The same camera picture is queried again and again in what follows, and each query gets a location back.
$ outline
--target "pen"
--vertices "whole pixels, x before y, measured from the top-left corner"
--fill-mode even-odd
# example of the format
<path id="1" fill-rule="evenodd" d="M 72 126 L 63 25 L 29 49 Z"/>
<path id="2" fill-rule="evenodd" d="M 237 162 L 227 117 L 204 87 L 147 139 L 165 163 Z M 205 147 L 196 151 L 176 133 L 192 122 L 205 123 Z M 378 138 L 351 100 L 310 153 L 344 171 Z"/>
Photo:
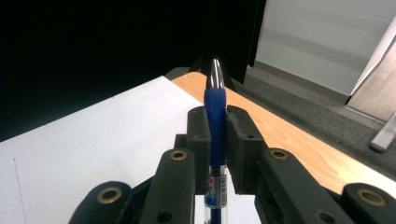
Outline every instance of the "pen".
<path id="1" fill-rule="evenodd" d="M 227 175 L 224 157 L 226 94 L 219 60 L 212 61 L 206 78 L 204 104 L 210 131 L 208 190 L 205 195 L 205 224 L 227 223 Z"/>

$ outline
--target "wooden table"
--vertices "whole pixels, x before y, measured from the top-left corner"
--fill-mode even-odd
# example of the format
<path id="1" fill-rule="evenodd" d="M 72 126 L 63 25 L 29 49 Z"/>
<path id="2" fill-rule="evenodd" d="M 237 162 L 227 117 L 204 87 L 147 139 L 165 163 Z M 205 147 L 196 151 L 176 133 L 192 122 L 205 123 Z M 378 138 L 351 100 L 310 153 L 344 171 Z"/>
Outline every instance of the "wooden table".
<path id="1" fill-rule="evenodd" d="M 204 75 L 188 73 L 173 82 L 200 102 L 204 101 Z M 269 147 L 284 148 L 294 154 L 323 187 L 341 193 L 344 185 L 361 182 L 377 186 L 396 198 L 396 182 L 243 96 L 230 90 L 226 91 L 227 104 L 244 108 L 249 113 Z"/>

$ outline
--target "silver pen tip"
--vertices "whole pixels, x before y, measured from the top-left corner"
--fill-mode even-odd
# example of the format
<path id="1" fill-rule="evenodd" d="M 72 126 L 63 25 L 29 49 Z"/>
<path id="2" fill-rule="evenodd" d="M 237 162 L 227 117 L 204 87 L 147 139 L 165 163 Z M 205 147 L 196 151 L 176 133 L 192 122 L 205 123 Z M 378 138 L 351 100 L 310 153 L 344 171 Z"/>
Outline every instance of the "silver pen tip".
<path id="1" fill-rule="evenodd" d="M 218 59 L 213 59 L 210 75 L 206 79 L 207 89 L 224 89 L 224 78 Z"/>

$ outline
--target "pen barrel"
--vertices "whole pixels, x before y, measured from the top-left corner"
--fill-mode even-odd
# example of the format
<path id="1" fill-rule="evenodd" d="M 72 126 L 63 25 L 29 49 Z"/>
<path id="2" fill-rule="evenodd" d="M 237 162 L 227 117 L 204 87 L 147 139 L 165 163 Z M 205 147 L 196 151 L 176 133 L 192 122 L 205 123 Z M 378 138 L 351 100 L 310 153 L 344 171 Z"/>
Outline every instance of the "pen barrel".
<path id="1" fill-rule="evenodd" d="M 210 165 L 225 165 L 224 132 L 226 95 L 224 89 L 205 90 L 205 109 L 210 130 Z"/>

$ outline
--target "drawn pen line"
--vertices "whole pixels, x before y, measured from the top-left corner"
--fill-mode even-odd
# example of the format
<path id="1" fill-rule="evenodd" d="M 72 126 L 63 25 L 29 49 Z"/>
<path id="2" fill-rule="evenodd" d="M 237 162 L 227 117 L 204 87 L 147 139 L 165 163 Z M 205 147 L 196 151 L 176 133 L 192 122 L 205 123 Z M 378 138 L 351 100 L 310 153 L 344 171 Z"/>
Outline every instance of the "drawn pen line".
<path id="1" fill-rule="evenodd" d="M 23 204 L 23 199 L 22 199 L 20 177 L 18 176 L 17 161 L 15 160 L 15 157 L 14 157 L 14 165 L 15 165 L 15 173 L 17 174 L 18 189 L 19 189 L 19 191 L 20 191 L 20 198 L 21 198 L 21 204 L 22 204 L 23 219 L 24 219 L 25 224 L 26 224 L 27 222 L 26 222 L 26 215 L 25 215 L 25 212 L 24 212 L 24 204 Z"/>

